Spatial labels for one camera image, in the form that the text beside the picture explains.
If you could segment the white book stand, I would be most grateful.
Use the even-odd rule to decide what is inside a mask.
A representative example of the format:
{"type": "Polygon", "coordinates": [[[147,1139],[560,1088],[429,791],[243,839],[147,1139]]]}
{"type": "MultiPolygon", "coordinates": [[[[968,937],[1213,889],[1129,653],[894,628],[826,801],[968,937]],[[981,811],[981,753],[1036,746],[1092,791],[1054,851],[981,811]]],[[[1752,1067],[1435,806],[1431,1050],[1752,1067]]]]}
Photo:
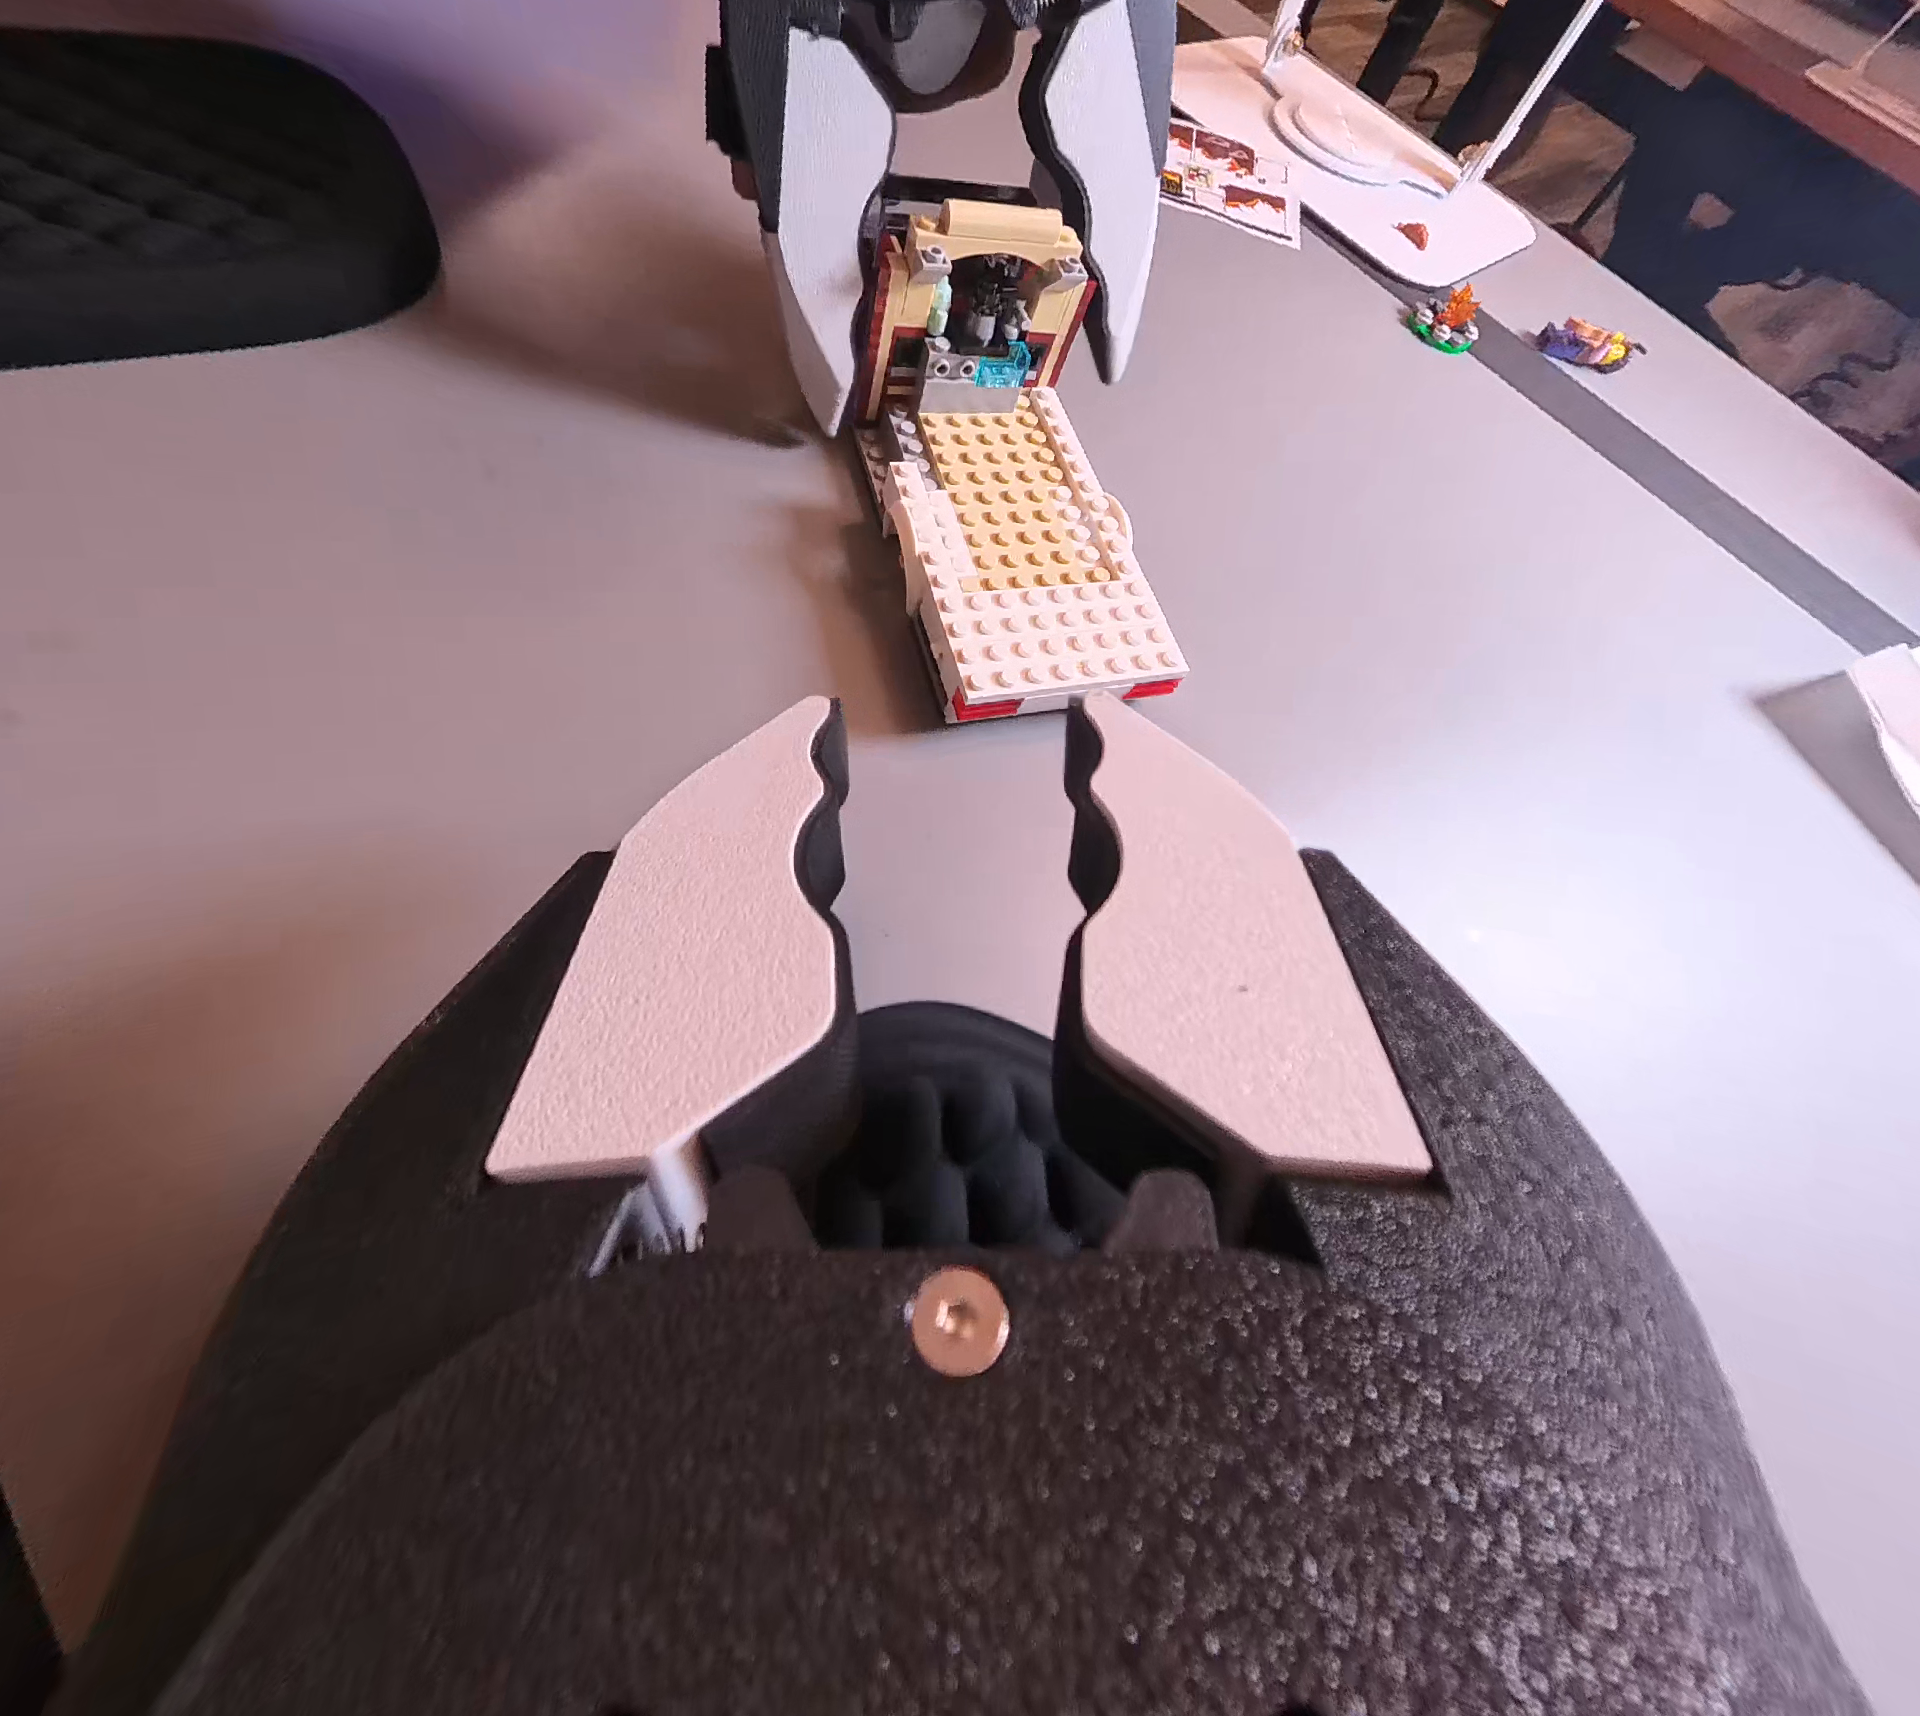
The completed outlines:
{"type": "Polygon", "coordinates": [[[1534,226],[1491,188],[1558,71],[1607,0],[1581,0],[1496,135],[1456,157],[1316,62],[1300,32],[1306,0],[1280,0],[1267,36],[1175,49],[1171,98],[1189,119],[1253,139],[1262,118],[1277,143],[1298,208],[1388,275],[1448,289],[1517,254],[1534,226]],[[1430,227],[1426,251],[1394,224],[1430,227]]]}

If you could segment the toy brick truck model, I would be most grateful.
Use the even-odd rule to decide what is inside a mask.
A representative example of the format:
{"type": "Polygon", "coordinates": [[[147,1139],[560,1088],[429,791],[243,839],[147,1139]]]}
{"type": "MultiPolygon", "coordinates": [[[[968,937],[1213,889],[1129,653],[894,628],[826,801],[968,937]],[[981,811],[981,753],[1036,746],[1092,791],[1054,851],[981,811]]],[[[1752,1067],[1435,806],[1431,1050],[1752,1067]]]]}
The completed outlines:
{"type": "Polygon", "coordinates": [[[920,646],[935,588],[1144,579],[1157,602],[1055,389],[1095,297],[1061,211],[1010,185],[888,176],[859,256],[842,429],[897,545],[920,646]]]}

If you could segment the white long brick plate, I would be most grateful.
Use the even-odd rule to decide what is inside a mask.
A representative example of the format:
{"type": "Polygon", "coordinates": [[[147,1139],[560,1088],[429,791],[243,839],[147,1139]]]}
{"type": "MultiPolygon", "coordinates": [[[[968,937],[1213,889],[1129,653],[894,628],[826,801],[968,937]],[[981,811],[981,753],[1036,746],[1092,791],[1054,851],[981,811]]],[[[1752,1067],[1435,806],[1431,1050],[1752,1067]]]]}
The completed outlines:
{"type": "Polygon", "coordinates": [[[918,623],[926,670],[949,724],[975,724],[1066,710],[1086,696],[1169,696],[1186,659],[1169,647],[1098,647],[1090,638],[953,634],[918,623]]]}
{"type": "Polygon", "coordinates": [[[958,659],[984,659],[986,641],[1001,662],[1117,658],[1132,665],[1173,665],[1183,659],[1159,603],[1144,578],[1043,583],[1025,588],[935,585],[920,614],[937,646],[958,659]]]}

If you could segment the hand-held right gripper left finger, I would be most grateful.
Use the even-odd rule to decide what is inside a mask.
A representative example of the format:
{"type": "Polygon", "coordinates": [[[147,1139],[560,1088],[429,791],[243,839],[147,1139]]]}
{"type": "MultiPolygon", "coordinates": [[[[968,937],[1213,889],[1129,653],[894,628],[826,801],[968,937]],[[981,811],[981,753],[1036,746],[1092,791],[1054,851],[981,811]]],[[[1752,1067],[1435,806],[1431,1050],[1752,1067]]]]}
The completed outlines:
{"type": "Polygon", "coordinates": [[[719,1177],[806,1196],[858,1118],[848,737],[813,693],[620,839],[491,1138],[498,1182],[636,1175],[649,1247],[694,1245],[719,1177]]]}

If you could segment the wooden office desk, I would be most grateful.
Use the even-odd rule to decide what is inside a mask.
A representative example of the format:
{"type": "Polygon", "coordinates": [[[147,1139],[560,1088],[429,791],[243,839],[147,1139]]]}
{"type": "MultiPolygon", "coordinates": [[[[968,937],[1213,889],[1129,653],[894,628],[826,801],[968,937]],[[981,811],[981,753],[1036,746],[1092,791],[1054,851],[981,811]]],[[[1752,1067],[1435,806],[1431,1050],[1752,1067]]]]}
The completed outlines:
{"type": "Polygon", "coordinates": [[[1909,193],[1918,192],[1915,135],[1811,81],[1810,69],[1827,60],[1827,49],[1790,30],[1786,18],[1803,6],[1802,0],[1605,3],[1861,165],[1873,167],[1909,193]]]}

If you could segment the black wrist rest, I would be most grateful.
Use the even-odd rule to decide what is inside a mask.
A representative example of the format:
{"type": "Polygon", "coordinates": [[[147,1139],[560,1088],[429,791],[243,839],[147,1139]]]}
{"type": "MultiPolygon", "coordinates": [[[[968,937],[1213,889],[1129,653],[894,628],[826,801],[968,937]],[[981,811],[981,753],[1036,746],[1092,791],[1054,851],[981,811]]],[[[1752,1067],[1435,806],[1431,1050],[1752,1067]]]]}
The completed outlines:
{"type": "Polygon", "coordinates": [[[215,353],[370,325],[441,251],[381,116],[219,40],[2,34],[2,367],[215,353]]]}

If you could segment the sticker sheet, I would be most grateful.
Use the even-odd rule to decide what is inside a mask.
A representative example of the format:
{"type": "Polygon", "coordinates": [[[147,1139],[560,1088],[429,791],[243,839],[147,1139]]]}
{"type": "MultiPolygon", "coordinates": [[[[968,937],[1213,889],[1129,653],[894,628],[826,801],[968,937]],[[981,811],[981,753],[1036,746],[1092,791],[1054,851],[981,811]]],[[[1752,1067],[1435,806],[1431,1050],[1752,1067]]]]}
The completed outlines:
{"type": "Polygon", "coordinates": [[[1281,160],[1253,145],[1173,116],[1159,176],[1162,204],[1211,215],[1241,231],[1300,245],[1300,208],[1281,160]]]}

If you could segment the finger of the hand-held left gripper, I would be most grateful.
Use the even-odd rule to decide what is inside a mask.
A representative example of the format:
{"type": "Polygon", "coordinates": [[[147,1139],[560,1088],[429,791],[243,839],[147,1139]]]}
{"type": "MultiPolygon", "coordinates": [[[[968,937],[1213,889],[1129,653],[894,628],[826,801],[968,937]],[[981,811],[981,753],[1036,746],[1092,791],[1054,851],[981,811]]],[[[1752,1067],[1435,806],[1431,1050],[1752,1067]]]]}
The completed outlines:
{"type": "Polygon", "coordinates": [[[1127,0],[1048,30],[1020,84],[1020,124],[1095,282],[1088,335],[1117,384],[1139,332],[1159,208],[1159,108],[1139,78],[1127,0]]]}
{"type": "Polygon", "coordinates": [[[837,37],[790,30],[784,65],[777,222],[761,245],[791,372],[817,428],[833,435],[856,373],[861,220],[892,165],[897,121],[837,37]]]}

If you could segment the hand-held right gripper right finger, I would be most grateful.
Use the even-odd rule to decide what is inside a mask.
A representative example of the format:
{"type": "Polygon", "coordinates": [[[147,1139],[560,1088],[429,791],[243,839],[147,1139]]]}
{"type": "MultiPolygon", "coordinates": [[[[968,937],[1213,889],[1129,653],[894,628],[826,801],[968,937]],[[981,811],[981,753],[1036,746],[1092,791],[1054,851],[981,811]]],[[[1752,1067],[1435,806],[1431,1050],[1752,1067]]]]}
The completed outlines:
{"type": "Polygon", "coordinates": [[[1232,1180],[1431,1158],[1307,865],[1247,788],[1116,693],[1068,711],[1066,1023],[1090,1075],[1232,1180]]]}

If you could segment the purple toy minifigure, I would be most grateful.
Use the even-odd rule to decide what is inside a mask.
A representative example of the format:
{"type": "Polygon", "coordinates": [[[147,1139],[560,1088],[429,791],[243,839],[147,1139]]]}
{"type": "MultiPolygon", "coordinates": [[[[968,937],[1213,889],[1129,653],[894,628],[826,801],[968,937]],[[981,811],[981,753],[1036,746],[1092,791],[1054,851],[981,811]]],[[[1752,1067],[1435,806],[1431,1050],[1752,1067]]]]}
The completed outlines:
{"type": "Polygon", "coordinates": [[[1645,351],[1644,342],[1576,316],[1542,325],[1534,335],[1534,348],[1551,362],[1596,376],[1618,373],[1645,351]]]}

